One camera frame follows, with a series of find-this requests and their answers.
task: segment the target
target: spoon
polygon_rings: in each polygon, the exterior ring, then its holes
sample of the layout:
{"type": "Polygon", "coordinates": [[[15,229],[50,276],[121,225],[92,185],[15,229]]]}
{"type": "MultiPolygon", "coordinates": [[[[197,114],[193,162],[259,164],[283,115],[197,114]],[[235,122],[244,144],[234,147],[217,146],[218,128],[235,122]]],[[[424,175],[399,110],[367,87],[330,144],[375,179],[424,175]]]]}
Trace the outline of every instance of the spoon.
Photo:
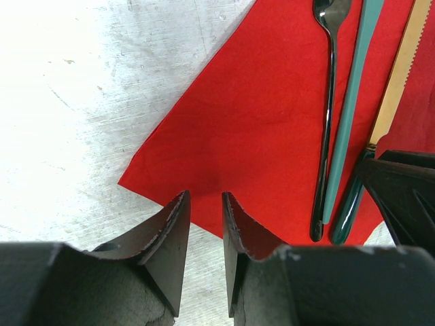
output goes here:
{"type": "Polygon", "coordinates": [[[326,172],[328,169],[329,142],[331,136],[332,107],[334,105],[334,93],[337,72],[337,34],[341,23],[349,13],[352,0],[314,0],[314,17],[325,29],[330,40],[330,76],[328,89],[328,106],[324,120],[324,134],[321,140],[319,174],[317,176],[317,188],[311,216],[310,237],[314,242],[320,241],[324,233],[322,222],[326,195],[326,172]]]}

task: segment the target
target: knife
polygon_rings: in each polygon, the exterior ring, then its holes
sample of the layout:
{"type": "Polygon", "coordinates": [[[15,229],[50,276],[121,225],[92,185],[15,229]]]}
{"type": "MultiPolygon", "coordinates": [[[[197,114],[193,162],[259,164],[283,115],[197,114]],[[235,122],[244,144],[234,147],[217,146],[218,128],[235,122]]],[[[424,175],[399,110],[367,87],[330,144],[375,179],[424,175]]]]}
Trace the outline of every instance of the knife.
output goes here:
{"type": "Polygon", "coordinates": [[[353,114],[355,112],[358,90],[360,88],[362,69],[370,40],[378,22],[379,15],[383,7],[384,0],[364,0],[360,26],[358,29],[358,38],[353,55],[352,70],[349,83],[346,90],[345,103],[340,117],[337,138],[334,146],[334,155],[328,177],[326,188],[324,209],[321,212],[322,223],[328,224],[331,218],[332,209],[334,208],[335,198],[337,196],[338,186],[340,184],[341,173],[345,165],[346,151],[351,134],[353,114]]]}
{"type": "MultiPolygon", "coordinates": [[[[405,32],[396,54],[391,70],[387,88],[383,96],[381,107],[366,148],[360,154],[356,165],[361,160],[373,158],[379,139],[389,132],[402,93],[411,70],[414,55],[417,51],[420,37],[428,18],[432,0],[414,0],[405,32]]],[[[351,231],[363,192],[362,182],[352,173],[347,185],[345,195],[338,207],[336,221],[332,228],[332,243],[342,245],[347,240],[351,231]]]]}

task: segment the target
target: scratched surface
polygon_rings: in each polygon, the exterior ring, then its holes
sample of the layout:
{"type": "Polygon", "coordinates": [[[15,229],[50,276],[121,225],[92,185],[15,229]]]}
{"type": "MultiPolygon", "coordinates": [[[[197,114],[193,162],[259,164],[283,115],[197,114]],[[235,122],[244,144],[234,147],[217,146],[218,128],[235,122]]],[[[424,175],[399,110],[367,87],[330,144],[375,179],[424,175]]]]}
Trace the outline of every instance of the scratched surface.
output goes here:
{"type": "MultiPolygon", "coordinates": [[[[9,2],[0,13],[0,241],[93,249],[158,211],[116,183],[252,3],[9,2]]],[[[371,243],[391,243],[379,230],[371,243]]],[[[177,325],[231,325],[226,316],[222,241],[193,225],[177,325]]]]}

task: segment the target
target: gold knife blade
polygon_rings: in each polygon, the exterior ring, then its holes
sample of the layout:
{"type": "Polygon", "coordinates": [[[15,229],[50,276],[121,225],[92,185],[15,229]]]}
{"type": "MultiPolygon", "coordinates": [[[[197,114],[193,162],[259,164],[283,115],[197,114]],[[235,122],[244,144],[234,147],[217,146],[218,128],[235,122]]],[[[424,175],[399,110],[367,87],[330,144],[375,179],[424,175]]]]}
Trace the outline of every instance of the gold knife blade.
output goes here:
{"type": "Polygon", "coordinates": [[[399,106],[402,93],[413,65],[414,55],[420,43],[432,0],[414,0],[413,8],[389,75],[387,89],[379,108],[375,126],[370,136],[370,144],[377,144],[389,132],[399,106]]]}

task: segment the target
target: red napkin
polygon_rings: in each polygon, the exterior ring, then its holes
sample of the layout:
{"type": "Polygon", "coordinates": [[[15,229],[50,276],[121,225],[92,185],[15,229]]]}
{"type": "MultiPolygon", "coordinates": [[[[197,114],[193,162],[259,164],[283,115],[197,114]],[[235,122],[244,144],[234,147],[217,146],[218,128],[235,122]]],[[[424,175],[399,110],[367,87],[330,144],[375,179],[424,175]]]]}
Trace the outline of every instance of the red napkin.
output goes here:
{"type": "MultiPolygon", "coordinates": [[[[343,186],[365,146],[413,0],[386,0],[367,56],[343,186]]],[[[338,34],[333,130],[341,114],[362,0],[338,34]]],[[[435,151],[435,11],[385,149],[435,151]]],[[[328,38],[312,1],[257,0],[234,35],[136,153],[120,185],[160,204],[188,189],[192,221],[222,235],[221,193],[230,191],[264,227],[292,245],[311,245],[328,78],[328,38]]],[[[348,245],[381,221],[365,196],[348,245]]],[[[327,236],[318,244],[327,244],[327,236]]]]}

